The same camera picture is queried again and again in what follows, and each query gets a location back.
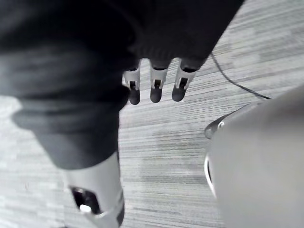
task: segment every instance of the dark gray sleeve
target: dark gray sleeve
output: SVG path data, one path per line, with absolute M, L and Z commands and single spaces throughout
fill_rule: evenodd
M 21 102 L 15 123 L 62 169 L 108 158 L 129 93 L 122 73 L 134 63 L 128 25 L 101 1 L 0 5 L 0 94 Z

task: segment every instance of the floor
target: floor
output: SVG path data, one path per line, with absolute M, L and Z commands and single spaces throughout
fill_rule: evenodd
M 246 1 L 214 54 L 231 79 L 270 97 L 304 83 L 304 1 Z M 203 174 L 203 130 L 258 98 L 227 82 L 208 59 L 176 103 L 177 63 L 170 65 L 161 102 L 153 104 L 144 60 L 142 100 L 121 111 L 123 228 L 225 227 Z M 10 121 L 18 108 L 16 100 L 0 98 L 0 227 L 93 228 L 33 135 Z

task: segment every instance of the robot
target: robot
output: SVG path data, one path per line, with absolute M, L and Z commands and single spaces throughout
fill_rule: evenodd
M 129 92 L 140 102 L 140 59 L 150 59 L 157 103 L 171 59 L 180 58 L 172 98 L 181 101 L 242 3 L 1 1 L 0 94 L 19 99 L 13 120 L 34 133 L 97 228 L 124 219 L 119 110 Z M 303 90 L 247 105 L 205 130 L 205 174 L 228 228 L 303 226 Z

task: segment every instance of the wire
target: wire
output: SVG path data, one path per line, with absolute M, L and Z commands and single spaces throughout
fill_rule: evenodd
M 211 58 L 213 59 L 215 65 L 217 66 L 217 68 L 218 68 L 218 70 L 220 71 L 220 73 L 224 76 L 224 78 L 227 79 L 227 81 L 229 81 L 230 83 L 234 84 L 235 86 L 240 87 L 241 89 L 244 89 L 245 91 L 247 91 L 247 92 L 249 92 L 249 93 L 251 93 L 251 94 L 253 94 L 253 95 L 257 96 L 257 97 L 262 97 L 262 98 L 265 98 L 265 99 L 271 99 L 271 98 L 268 97 L 268 96 L 264 96 L 264 95 L 262 95 L 262 94 L 259 94 L 258 92 L 254 91 L 254 90 L 252 90 L 252 89 L 249 89 L 249 88 L 247 88 L 247 87 L 245 87 L 245 86 L 242 86 L 242 85 L 240 85 L 240 84 L 234 82 L 233 80 L 231 80 L 231 79 L 224 73 L 224 71 L 222 70 L 222 67 L 219 65 L 217 59 L 216 59 L 215 56 L 213 55 L 213 52 L 211 53 Z

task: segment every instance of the white plastic part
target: white plastic part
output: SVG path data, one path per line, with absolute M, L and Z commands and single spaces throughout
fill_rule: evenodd
M 130 87 L 130 82 L 135 82 L 135 90 L 139 90 L 140 82 L 141 82 L 141 70 L 140 63 L 138 68 L 134 71 L 125 71 L 123 73 L 123 77 L 125 79 L 126 84 Z
M 117 152 L 107 160 L 80 170 L 64 170 L 65 181 L 70 187 L 79 187 L 93 192 L 102 213 L 90 213 L 91 208 L 81 205 L 80 211 L 98 228 L 118 228 L 117 216 L 124 207 L 123 189 Z
M 155 89 L 155 80 L 160 80 L 160 89 L 162 89 L 167 76 L 168 69 L 164 70 L 155 70 L 153 67 L 151 67 L 151 76 L 150 76 L 150 82 L 151 82 L 151 88 Z
M 209 188 L 213 194 L 213 196 L 216 198 L 216 194 L 215 194 L 215 189 L 214 189 L 214 186 L 211 182 L 211 177 L 210 177 L 210 174 L 208 172 L 208 166 L 209 166 L 209 157 L 208 157 L 208 154 L 206 155 L 206 158 L 205 158 L 205 163 L 204 163 L 204 172 L 205 172 L 205 176 L 206 176 L 206 180 L 207 180 L 207 183 L 209 185 Z
M 197 71 L 195 72 L 185 72 L 181 69 L 181 59 L 179 61 L 179 68 L 177 70 L 177 74 L 176 74 L 176 78 L 175 78 L 175 87 L 178 89 L 180 87 L 181 84 L 181 79 L 182 78 L 186 78 L 187 79 L 187 83 L 184 86 L 184 89 L 188 89 L 190 82 L 192 82 L 192 80 L 195 77 Z

